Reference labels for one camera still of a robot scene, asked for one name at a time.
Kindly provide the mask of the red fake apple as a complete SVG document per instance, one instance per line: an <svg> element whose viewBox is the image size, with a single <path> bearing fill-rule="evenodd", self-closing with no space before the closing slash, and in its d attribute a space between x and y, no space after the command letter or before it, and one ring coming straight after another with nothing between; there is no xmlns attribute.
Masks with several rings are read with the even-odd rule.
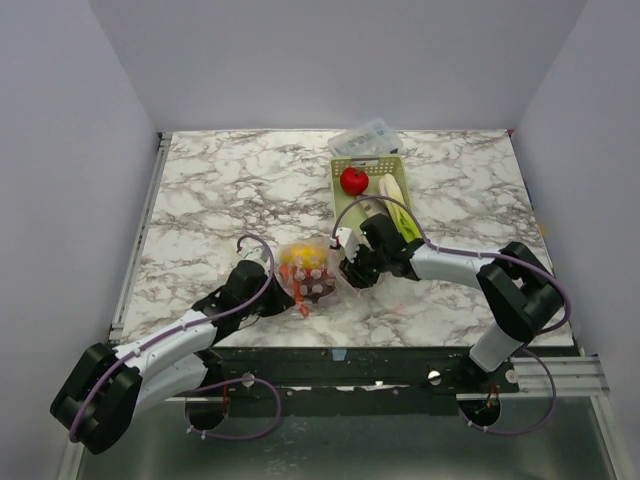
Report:
<svg viewBox="0 0 640 480"><path fill-rule="evenodd" d="M348 167L341 173L339 183L345 194L357 197L367 190L369 176L364 170Z"/></svg>

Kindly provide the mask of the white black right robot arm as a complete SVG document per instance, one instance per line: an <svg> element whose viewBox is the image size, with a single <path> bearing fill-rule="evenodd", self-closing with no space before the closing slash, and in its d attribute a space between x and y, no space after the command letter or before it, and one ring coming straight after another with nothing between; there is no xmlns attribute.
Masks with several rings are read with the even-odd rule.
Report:
<svg viewBox="0 0 640 480"><path fill-rule="evenodd" d="M494 323L470 348L460 379L480 392L496 380L496 370L543 332L566 306L555 278L520 242L490 252L432 247L421 239L407 241L390 218L378 214L360 225L363 243L349 228L339 227L331 247L341 250L339 270L355 289L374 286L389 273L412 281L444 281L481 291Z"/></svg>

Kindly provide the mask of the grey fake fish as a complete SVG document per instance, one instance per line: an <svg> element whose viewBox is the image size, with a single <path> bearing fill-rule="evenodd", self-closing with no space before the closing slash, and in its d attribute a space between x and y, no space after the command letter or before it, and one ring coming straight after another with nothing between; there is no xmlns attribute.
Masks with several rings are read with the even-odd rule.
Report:
<svg viewBox="0 0 640 480"><path fill-rule="evenodd" d="M381 200L364 195L358 196L357 199L359 200L358 205L367 218L372 218L376 215L389 216L389 211Z"/></svg>

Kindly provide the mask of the green fake vegetable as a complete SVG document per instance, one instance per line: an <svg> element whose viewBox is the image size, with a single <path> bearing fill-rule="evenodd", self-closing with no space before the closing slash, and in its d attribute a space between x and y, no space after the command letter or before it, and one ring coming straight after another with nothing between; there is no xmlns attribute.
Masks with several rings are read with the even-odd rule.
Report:
<svg viewBox="0 0 640 480"><path fill-rule="evenodd" d="M387 208L397 231L406 242L419 239L421 233L407 211L403 208L406 202L395 177L385 174L378 181L379 194L384 196L383 203Z"/></svg>

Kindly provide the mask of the clear zip top bag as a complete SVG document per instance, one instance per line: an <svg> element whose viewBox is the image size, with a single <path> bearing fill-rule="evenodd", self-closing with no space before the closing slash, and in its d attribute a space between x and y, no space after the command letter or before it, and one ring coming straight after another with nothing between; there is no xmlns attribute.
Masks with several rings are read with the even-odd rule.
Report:
<svg viewBox="0 0 640 480"><path fill-rule="evenodd" d="M276 274L299 314L307 318L314 307L373 287L382 268L375 253L349 234L346 241L336 235L285 245L276 257Z"/></svg>

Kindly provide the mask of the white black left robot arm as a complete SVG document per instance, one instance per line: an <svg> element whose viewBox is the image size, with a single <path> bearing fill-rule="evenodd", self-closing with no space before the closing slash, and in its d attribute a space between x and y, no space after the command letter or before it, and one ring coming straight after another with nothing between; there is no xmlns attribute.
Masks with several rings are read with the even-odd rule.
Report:
<svg viewBox="0 0 640 480"><path fill-rule="evenodd" d="M54 397L51 415L73 442L99 454L144 410L185 391L214 393L220 368L206 350L250 316L278 315L294 299L256 261L242 260L226 282L158 332L128 344L87 348Z"/></svg>

